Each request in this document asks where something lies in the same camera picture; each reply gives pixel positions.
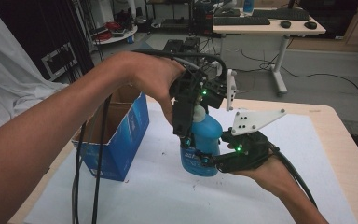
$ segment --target floor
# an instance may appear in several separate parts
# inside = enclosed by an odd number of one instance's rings
[[[120,41],[102,45],[103,56],[122,50],[163,49],[168,39],[185,40],[188,35],[136,34],[135,43]],[[288,93],[277,94],[269,61],[278,54],[279,36],[230,35],[221,39],[200,38],[202,52],[221,54],[228,68],[237,70],[236,98],[333,107],[348,131],[358,135],[358,53],[287,50],[282,78]],[[93,53],[95,63],[100,61]]]

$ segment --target cardboard box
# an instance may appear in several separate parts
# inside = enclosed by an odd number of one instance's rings
[[[92,175],[96,176],[101,138],[103,107],[86,125],[82,157]],[[123,181],[149,124],[145,94],[133,87],[124,86],[112,95],[103,144],[101,178]],[[72,142],[77,148],[80,131]]]

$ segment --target white desk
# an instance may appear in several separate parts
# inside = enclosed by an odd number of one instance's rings
[[[243,10],[240,9],[241,16],[243,17]],[[282,20],[269,20],[270,25],[246,25],[246,26],[213,26],[213,31],[218,34],[222,34],[221,38],[221,52],[223,50],[223,41],[225,35],[236,34],[236,35],[282,35],[282,42],[280,46],[279,56],[277,62],[271,66],[272,75],[278,85],[278,94],[286,94],[287,88],[284,85],[281,75],[281,65],[286,52],[287,44],[289,43],[290,35],[318,35],[324,34],[325,29],[319,24],[314,18],[310,18],[310,21],[317,23],[315,30],[308,29],[304,26],[304,21],[290,21],[292,25],[290,28],[285,29],[280,26]]]
[[[339,185],[358,223],[358,148],[334,109],[325,105],[300,105],[250,100],[235,100],[233,106],[235,108],[246,107],[253,110],[285,108],[288,113],[310,117],[312,125],[322,143],[326,157],[333,168]],[[69,143],[57,160],[51,165],[51,169],[34,190],[33,194],[9,223],[23,223],[23,220],[34,207],[37,199],[41,196],[43,189],[72,149],[73,146]]]
[[[314,108],[328,110],[324,106]],[[102,181],[100,223],[293,223],[279,200],[249,178],[228,174],[199,177],[187,173],[180,164],[179,141],[167,131],[170,127],[161,116],[159,105],[150,105],[149,111],[151,123],[126,181]],[[212,110],[211,114],[226,129],[235,112]],[[262,132],[292,161],[331,223],[358,221],[308,117],[288,115]],[[72,153],[50,180],[26,223],[70,222],[74,156]],[[81,223],[90,222],[93,186],[94,178],[83,167]]]

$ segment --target spray bottle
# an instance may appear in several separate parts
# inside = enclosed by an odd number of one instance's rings
[[[243,12],[252,13],[254,9],[254,0],[243,0]]]
[[[195,147],[181,147],[183,167],[193,175],[216,175],[217,169],[214,167],[203,167],[195,153],[196,150],[200,150],[203,153],[211,153],[215,156],[220,155],[218,141],[223,132],[222,126],[216,119],[206,114],[202,106],[196,105],[194,107],[191,132],[194,134]]]

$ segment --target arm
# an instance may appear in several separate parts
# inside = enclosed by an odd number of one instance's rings
[[[260,187],[277,196],[296,223],[327,223],[286,167],[275,156],[270,157],[255,170],[238,171],[233,174],[249,176]]]
[[[169,87],[184,71],[168,59],[116,54],[0,127],[0,223],[7,222],[80,125],[116,88],[131,83],[172,120]]]

